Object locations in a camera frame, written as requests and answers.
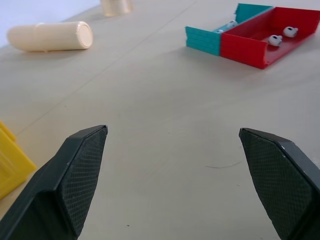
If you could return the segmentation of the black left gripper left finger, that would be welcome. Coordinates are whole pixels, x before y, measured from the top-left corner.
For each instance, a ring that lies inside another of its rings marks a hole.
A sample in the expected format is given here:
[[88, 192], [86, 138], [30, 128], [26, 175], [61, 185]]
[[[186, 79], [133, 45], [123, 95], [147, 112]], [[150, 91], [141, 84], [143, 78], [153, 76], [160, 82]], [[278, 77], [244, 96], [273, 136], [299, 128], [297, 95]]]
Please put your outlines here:
[[30, 179], [0, 220], [0, 240], [78, 240], [96, 191], [106, 125], [80, 130]]

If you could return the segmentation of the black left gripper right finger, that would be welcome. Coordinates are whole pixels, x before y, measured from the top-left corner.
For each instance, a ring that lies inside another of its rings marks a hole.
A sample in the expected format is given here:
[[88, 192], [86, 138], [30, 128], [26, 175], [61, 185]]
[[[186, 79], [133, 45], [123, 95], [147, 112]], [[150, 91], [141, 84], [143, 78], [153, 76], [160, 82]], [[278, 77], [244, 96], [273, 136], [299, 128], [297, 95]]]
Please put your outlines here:
[[281, 240], [320, 240], [320, 168], [291, 140], [239, 130], [257, 195]]

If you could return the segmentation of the yellow plastic tray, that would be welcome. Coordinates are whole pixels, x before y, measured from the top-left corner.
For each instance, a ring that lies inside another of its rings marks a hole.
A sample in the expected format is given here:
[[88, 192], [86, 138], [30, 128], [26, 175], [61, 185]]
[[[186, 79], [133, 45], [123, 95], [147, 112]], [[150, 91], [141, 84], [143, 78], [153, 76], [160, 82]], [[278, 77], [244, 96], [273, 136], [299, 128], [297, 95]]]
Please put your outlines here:
[[26, 181], [36, 168], [16, 143], [14, 134], [0, 121], [0, 200]]

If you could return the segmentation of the cream cylinder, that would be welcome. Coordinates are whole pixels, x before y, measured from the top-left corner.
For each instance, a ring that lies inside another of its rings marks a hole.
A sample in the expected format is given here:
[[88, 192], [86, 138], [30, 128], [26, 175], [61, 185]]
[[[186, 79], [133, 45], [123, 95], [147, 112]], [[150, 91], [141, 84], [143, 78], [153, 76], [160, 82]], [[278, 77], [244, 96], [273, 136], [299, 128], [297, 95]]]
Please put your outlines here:
[[26, 52], [87, 50], [93, 33], [84, 21], [18, 25], [7, 32], [8, 42]]
[[106, 17], [116, 17], [133, 11], [132, 0], [100, 0], [103, 14]]

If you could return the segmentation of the red plastic tray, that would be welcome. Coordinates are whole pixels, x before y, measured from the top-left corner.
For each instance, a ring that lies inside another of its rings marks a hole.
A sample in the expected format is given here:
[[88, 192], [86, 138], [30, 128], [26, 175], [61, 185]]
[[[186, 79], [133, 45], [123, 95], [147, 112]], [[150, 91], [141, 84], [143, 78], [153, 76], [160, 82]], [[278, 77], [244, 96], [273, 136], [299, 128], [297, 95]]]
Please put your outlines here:
[[[220, 56], [265, 69], [312, 35], [320, 22], [320, 10], [274, 7], [222, 33]], [[286, 27], [298, 28], [293, 38], [283, 35]], [[281, 35], [279, 47], [268, 44], [271, 35]]]

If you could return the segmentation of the teal plastic tray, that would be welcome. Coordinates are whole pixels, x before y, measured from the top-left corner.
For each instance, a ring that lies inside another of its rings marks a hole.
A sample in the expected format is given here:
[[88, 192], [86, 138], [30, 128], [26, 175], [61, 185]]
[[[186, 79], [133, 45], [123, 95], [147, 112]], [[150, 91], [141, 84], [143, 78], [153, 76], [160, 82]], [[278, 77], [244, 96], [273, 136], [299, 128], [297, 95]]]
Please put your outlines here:
[[[236, 26], [268, 10], [271, 10], [272, 8], [273, 7], [269, 5], [239, 3], [234, 13], [234, 20], [237, 21]], [[224, 30], [224, 32], [226, 32], [232, 29], [227, 29], [227, 24], [222, 25], [214, 30], [204, 30], [200, 28], [186, 26], [186, 46], [195, 50], [199, 50], [201, 52], [219, 56], [221, 51], [222, 33], [217, 33], [217, 30]]]

